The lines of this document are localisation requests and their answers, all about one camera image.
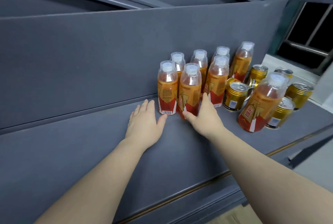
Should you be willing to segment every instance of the person's right arm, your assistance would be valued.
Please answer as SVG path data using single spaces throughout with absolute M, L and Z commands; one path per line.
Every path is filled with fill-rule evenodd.
M 228 131 L 206 94 L 197 117 L 189 112 L 183 114 L 222 154 L 263 223 L 333 223 L 333 194 Z

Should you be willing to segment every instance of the person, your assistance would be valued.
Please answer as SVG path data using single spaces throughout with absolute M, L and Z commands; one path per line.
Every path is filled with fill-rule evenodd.
M 263 223 L 333 223 L 333 194 L 228 131 L 206 94 L 197 117 L 183 114 L 219 150 Z M 163 115 L 156 122 L 153 100 L 138 105 L 131 113 L 125 138 L 35 223 L 112 223 L 135 166 L 160 138 L 166 119 Z

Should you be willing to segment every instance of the hand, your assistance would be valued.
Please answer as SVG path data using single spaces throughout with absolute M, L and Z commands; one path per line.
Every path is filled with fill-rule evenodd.
M 202 102 L 198 116 L 194 116 L 188 111 L 183 111 L 183 115 L 199 134 L 209 140 L 214 140 L 221 136 L 221 131 L 225 130 L 216 109 L 208 99 L 206 93 L 203 93 L 202 95 Z
M 137 145 L 144 152 L 161 137 L 167 117 L 162 115 L 156 123 L 155 102 L 145 100 L 131 113 L 124 140 Z

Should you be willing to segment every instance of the can barcode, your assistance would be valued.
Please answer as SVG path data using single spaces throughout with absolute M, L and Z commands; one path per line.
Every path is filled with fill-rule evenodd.
M 237 105 L 237 102 L 236 101 L 234 101 L 234 100 L 230 100 L 230 103 L 229 103 L 229 108 L 235 108 L 236 107 L 236 105 Z
M 166 110 L 162 110 L 162 114 L 164 114 L 164 115 L 170 115 L 170 116 L 173 115 L 172 111 L 166 111 Z
M 273 117 L 268 124 L 273 127 L 276 127 L 280 121 L 281 121 L 281 119 Z

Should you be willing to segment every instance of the orange beverage bottle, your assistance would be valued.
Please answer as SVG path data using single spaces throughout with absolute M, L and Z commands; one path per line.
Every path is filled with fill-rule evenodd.
M 181 52 L 173 52 L 171 53 L 171 61 L 175 63 L 176 71 L 178 74 L 178 88 L 179 88 L 179 83 L 181 80 L 181 74 L 183 73 L 184 66 L 185 66 L 185 59 L 184 59 L 184 53 Z
M 185 119 L 183 111 L 189 111 L 195 116 L 199 112 L 201 96 L 201 73 L 196 63 L 188 63 L 181 75 L 178 94 L 177 110 L 181 118 Z
M 238 48 L 229 71 L 229 78 L 244 81 L 253 56 L 253 42 L 242 42 Z
M 211 58 L 211 62 L 210 63 L 211 64 L 213 63 L 215 56 L 225 56 L 225 57 L 228 58 L 227 63 L 229 65 L 229 60 L 230 60 L 229 51 L 230 51 L 230 49 L 228 47 L 225 47 L 225 46 L 219 46 L 219 47 L 217 47 L 216 51 L 215 51 L 215 53 L 213 55 L 213 57 Z
M 281 73 L 270 73 L 251 94 L 248 103 L 238 117 L 239 125 L 246 131 L 256 132 L 272 119 L 280 104 L 289 79 Z
M 178 75 L 173 61 L 162 61 L 157 75 L 159 112 L 174 115 L 177 108 Z
M 215 108 L 219 108 L 223 102 L 229 74 L 228 61 L 226 56 L 216 56 L 208 70 L 205 93 Z
M 207 74 L 207 67 L 208 67 L 208 60 L 207 60 L 207 52 L 205 50 L 195 50 L 194 54 L 191 58 L 191 63 L 197 63 L 200 67 L 201 73 L 201 93 L 204 91 L 204 84 L 206 82 L 206 74 Z

